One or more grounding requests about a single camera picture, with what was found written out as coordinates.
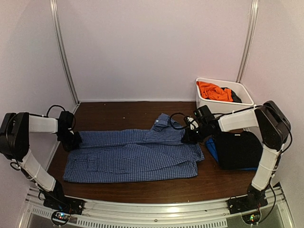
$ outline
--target robotic arm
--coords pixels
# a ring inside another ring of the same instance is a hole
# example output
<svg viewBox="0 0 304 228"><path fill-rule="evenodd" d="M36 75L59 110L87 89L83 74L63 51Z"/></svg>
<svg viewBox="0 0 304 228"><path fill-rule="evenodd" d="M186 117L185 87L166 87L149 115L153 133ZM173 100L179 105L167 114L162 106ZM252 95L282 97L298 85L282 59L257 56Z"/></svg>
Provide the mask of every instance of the robotic arm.
<svg viewBox="0 0 304 228"><path fill-rule="evenodd" d="M185 143L202 142L207 136L216 132L259 127L262 135L263 153L247 196L228 201L231 214L256 209L257 205L267 205L265 191L270 184L280 162L284 145L290 134L291 125L273 101L263 105L223 114L218 118L205 105L194 111L196 121L185 118L190 128L186 129Z"/></svg>
<svg viewBox="0 0 304 228"><path fill-rule="evenodd" d="M68 198L62 185L49 175L29 148L29 133L56 134L66 151L77 149L80 134L72 131L74 115L62 111L58 119L29 113L7 113L0 128L0 152L11 160L11 167L22 173L44 194L44 206L65 213L81 214L83 200Z"/></svg>

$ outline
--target blue fabric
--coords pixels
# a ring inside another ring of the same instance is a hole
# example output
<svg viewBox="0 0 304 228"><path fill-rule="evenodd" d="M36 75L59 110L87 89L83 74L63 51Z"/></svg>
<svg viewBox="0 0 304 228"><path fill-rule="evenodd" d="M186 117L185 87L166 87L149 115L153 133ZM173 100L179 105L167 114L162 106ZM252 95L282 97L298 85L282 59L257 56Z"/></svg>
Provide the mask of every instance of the blue fabric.
<svg viewBox="0 0 304 228"><path fill-rule="evenodd" d="M110 183L197 176L202 151L197 144L182 143L185 131L173 129L169 119L161 114L150 130L80 132L83 142L69 154L63 179Z"/></svg>
<svg viewBox="0 0 304 228"><path fill-rule="evenodd" d="M218 158L218 152L217 149L215 148L215 144L213 142L212 138L209 138L206 142L205 145L207 147L207 149L209 150L209 152L211 153L212 157L217 161L217 163L219 162L219 158ZM245 168L245 169L240 169L240 170L257 170L257 168Z"/></svg>

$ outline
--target white plastic bin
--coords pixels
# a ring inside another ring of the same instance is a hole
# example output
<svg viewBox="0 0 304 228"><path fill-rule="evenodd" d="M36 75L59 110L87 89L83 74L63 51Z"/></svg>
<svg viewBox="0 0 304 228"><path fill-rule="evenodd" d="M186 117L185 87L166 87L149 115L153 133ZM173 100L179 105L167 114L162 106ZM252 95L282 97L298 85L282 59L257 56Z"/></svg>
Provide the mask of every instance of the white plastic bin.
<svg viewBox="0 0 304 228"><path fill-rule="evenodd" d="M236 82L227 82L215 79L208 79L208 78L197 78L197 82L207 82L213 83L219 87L227 87L233 90L239 98L241 98L242 103L235 103L235 102L227 102L227 101L215 101L215 100L208 100L204 99L200 95L200 88L196 84L197 88L197 95L196 95L196 106L202 107L207 105L208 108L212 113L230 113L232 111L237 111L240 109L248 108L254 105L253 100L251 99L249 93L245 89L245 87Z"/></svg>

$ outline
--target brown wooden surface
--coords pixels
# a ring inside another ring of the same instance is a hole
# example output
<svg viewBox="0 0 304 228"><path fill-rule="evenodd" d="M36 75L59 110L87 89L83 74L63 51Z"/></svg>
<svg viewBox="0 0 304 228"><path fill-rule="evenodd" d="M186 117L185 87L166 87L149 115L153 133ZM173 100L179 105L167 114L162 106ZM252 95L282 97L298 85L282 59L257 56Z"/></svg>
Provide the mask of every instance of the brown wooden surface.
<svg viewBox="0 0 304 228"><path fill-rule="evenodd" d="M82 103L76 112L77 131L150 129L161 114L182 112L193 116L194 102ZM77 184L62 180L68 153L59 146L48 172L65 194L74 197L126 203L173 203L212 200L246 194L253 171L221 170L202 146L205 160L197 177L133 183Z"/></svg>

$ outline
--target white backdrop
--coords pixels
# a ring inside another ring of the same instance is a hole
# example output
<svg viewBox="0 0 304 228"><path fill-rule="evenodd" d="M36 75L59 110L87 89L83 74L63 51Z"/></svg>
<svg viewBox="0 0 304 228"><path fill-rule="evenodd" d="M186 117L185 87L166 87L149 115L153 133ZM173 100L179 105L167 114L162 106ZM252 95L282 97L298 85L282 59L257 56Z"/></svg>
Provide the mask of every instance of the white backdrop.
<svg viewBox="0 0 304 228"><path fill-rule="evenodd" d="M304 2L264 0L243 84L256 104L274 100L292 125L294 142L281 159L281 181L296 227L304 210Z"/></svg>
<svg viewBox="0 0 304 228"><path fill-rule="evenodd" d="M251 0L58 0L81 101L188 101L198 76L235 81Z"/></svg>
<svg viewBox="0 0 304 228"><path fill-rule="evenodd" d="M73 110L48 0L7 0L0 7L0 119L7 112L45 114L52 104ZM59 110L51 115L57 117ZM32 135L30 146L42 166L55 135ZM21 172L0 154L0 227L14 228L29 190Z"/></svg>

